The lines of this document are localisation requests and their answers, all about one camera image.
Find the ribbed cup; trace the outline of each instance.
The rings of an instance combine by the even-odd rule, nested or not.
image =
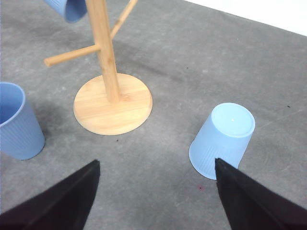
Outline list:
[[[37,155],[45,145],[42,130],[21,87],[0,82],[0,151],[19,160]]]
[[[87,12],[85,0],[44,0],[69,23],[80,20]]]
[[[215,158],[238,168],[255,129],[249,110],[236,103],[217,105],[189,148],[193,167],[203,176],[216,179]]]

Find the round wooden base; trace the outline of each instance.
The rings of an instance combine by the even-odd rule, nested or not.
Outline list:
[[[119,103],[109,103],[102,76],[83,85],[73,104],[77,121],[101,135],[118,135],[139,127],[149,116],[153,99],[147,86],[128,74],[118,73]]]

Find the cup rim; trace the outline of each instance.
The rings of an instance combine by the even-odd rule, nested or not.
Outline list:
[[[21,106],[20,106],[19,109],[16,111],[16,113],[14,113],[13,116],[11,116],[11,117],[10,117],[9,119],[7,119],[5,122],[3,122],[2,124],[0,124],[0,127],[3,127],[3,126],[5,126],[6,124],[10,123],[10,122],[20,113],[20,111],[23,109],[24,104],[25,104],[25,93],[24,93],[24,90],[23,90],[19,85],[15,84],[15,83],[7,82],[7,81],[0,81],[0,84],[1,84],[1,85],[5,85],[5,84],[6,84],[6,85],[13,85],[13,86],[15,86],[16,88],[18,88],[18,89],[22,92],[22,94],[23,94],[23,102],[22,102]]]

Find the upside-down cup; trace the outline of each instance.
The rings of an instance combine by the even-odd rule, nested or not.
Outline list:
[[[193,167],[203,176],[216,180],[215,158],[238,168],[255,129],[249,110],[236,103],[217,105],[189,148]]]

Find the white wall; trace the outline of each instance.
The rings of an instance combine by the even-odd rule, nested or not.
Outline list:
[[[187,0],[307,36],[307,0]]]

